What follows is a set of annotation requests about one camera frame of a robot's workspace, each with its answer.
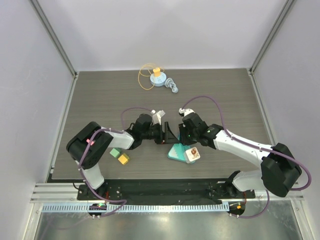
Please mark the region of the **teal triangular power socket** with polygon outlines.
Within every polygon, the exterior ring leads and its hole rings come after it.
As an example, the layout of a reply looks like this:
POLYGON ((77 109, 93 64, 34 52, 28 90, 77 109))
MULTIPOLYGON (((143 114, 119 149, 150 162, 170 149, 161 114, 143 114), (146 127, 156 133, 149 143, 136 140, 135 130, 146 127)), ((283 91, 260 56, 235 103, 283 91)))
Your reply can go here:
POLYGON ((175 160, 175 161, 179 161, 187 164, 193 164, 194 161, 190 161, 185 157, 185 152, 190 149, 191 147, 188 145, 175 143, 169 150, 167 157, 171 160, 175 160))

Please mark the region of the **yellow cube plug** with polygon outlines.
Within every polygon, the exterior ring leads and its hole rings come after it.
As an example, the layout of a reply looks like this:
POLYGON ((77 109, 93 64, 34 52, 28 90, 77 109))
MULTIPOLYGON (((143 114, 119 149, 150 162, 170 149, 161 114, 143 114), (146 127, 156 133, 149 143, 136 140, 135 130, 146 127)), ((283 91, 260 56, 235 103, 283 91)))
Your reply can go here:
POLYGON ((126 165, 130 161, 130 157, 125 153, 121 154, 117 159, 122 165, 126 165))

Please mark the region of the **green cube plug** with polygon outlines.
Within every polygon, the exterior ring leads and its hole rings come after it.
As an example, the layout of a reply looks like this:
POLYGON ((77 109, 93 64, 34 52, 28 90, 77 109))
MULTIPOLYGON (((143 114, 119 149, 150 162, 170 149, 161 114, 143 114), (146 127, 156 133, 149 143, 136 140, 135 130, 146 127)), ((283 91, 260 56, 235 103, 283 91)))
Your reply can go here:
POLYGON ((115 159, 118 159, 118 157, 121 155, 122 152, 118 148, 113 148, 109 153, 112 157, 114 157, 115 159))

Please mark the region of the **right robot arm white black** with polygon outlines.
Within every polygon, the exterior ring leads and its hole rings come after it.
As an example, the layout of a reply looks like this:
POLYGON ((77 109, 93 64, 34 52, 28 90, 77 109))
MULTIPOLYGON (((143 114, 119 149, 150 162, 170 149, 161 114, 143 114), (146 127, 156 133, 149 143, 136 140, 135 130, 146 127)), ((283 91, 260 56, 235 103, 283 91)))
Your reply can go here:
POLYGON ((225 185, 226 194, 237 198, 245 191, 268 190, 278 197, 286 197, 302 174, 293 155, 282 143, 275 146, 260 144, 237 136, 217 124, 207 125, 195 112, 182 113, 179 124, 180 142, 196 143, 204 147, 238 156, 257 167, 253 171, 236 171, 225 185))

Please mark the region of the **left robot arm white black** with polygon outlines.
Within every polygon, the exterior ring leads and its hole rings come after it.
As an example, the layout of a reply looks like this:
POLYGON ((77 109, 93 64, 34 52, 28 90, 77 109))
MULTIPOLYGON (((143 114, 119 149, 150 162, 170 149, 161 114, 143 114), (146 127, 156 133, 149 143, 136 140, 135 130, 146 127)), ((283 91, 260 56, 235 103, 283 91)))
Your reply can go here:
POLYGON ((141 114, 126 130, 104 128, 92 121, 67 143, 67 152, 78 165, 83 180, 90 186, 90 196, 100 200, 106 195, 99 161, 108 148, 134 150, 143 140, 153 140, 157 145, 179 143, 169 123, 162 123, 164 114, 162 110, 152 115, 141 114))

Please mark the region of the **white cube plug with sticker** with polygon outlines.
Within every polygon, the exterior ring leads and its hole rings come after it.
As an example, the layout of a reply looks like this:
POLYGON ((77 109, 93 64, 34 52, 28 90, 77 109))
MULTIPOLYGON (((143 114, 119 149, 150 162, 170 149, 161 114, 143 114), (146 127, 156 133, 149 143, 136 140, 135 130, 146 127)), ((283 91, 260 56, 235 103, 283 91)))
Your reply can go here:
POLYGON ((201 158, 201 155, 196 147, 192 147, 184 152, 184 158, 187 164, 193 164, 201 158))

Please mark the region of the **round light blue power strip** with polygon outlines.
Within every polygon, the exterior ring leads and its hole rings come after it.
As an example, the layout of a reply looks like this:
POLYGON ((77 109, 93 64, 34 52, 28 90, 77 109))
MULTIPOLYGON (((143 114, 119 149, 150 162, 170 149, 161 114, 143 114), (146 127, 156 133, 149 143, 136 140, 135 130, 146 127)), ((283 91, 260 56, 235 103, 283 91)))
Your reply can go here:
POLYGON ((167 75, 164 72, 161 72, 159 76, 155 76, 154 73, 149 77, 150 83, 154 87, 162 87, 165 85, 167 80, 167 75))

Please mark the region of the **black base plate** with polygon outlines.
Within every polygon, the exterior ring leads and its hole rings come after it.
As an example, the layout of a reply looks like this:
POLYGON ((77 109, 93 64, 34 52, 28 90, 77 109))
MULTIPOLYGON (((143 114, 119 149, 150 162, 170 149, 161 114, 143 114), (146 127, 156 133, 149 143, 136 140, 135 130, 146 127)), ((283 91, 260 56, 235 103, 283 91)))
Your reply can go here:
POLYGON ((142 200, 161 197, 199 196, 218 199, 253 199, 255 192, 242 192, 232 186, 226 178, 181 178, 181 179, 106 179, 97 189, 90 190, 87 184, 78 187, 79 200, 96 200, 97 196, 107 200, 142 200))

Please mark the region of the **aluminium frame rail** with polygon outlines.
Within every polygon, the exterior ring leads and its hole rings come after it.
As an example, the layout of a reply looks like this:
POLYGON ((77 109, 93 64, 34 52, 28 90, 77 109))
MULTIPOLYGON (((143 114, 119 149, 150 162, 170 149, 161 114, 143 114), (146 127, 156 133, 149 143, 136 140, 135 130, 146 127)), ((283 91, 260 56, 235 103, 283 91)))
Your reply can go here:
POLYGON ((32 8, 34 9, 36 15, 38 16, 41 24, 43 25, 45 31, 47 32, 50 40, 52 41, 53 45, 55 46, 57 52, 59 53, 60 57, 62 58, 64 64, 66 65, 67 69, 71 73, 72 77, 75 79, 77 77, 77 71, 73 67, 65 49, 63 48, 57 34, 55 33, 49 19, 47 18, 43 8, 41 7, 38 0, 29 0, 32 8))

